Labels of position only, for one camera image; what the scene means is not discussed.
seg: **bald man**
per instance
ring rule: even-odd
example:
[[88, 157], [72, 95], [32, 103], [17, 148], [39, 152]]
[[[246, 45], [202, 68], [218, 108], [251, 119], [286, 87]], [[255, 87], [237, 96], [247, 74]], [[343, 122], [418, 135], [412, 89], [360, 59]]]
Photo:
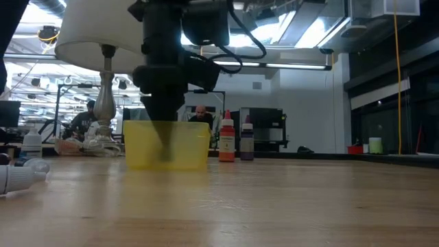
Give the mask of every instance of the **bald man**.
[[209, 127], [213, 128], [213, 117], [206, 111], [206, 106], [197, 106], [195, 109], [196, 115], [191, 117], [189, 121], [196, 121], [202, 123], [208, 123]]

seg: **computer monitor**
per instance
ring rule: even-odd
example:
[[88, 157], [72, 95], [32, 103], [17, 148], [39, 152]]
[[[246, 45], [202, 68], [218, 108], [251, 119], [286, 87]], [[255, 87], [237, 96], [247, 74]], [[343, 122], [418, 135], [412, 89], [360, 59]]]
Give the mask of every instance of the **computer monitor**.
[[19, 126], [21, 102], [0, 101], [0, 127]]

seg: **white plastic tube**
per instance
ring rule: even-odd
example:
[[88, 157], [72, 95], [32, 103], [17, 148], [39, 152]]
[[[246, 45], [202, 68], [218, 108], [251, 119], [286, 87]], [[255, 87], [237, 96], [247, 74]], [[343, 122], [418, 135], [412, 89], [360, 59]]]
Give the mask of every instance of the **white plastic tube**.
[[0, 195], [29, 189], [34, 183], [46, 180], [45, 172], [34, 172], [31, 167], [0, 166]]

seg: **man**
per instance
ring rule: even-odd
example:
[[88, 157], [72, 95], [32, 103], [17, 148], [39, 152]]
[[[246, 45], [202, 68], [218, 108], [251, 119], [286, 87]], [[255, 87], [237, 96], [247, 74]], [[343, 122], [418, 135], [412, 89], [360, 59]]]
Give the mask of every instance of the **man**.
[[84, 140], [84, 134], [88, 131], [88, 128], [90, 128], [91, 123], [97, 121], [97, 118], [93, 114], [94, 107], [95, 101], [89, 101], [87, 103], [88, 111], [76, 115], [71, 122], [71, 127], [74, 131], [76, 131], [80, 140]]
[[196, 121], [202, 123], [208, 123], [210, 129], [213, 128], [213, 117], [206, 111], [206, 106], [197, 106], [195, 109], [196, 115], [191, 117], [189, 121]]

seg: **box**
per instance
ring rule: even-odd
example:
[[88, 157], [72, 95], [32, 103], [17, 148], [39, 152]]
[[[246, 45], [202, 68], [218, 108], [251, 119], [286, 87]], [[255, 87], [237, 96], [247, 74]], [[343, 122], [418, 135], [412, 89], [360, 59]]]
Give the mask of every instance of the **box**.
[[207, 168], [211, 138], [207, 123], [128, 120], [123, 133], [129, 169]]

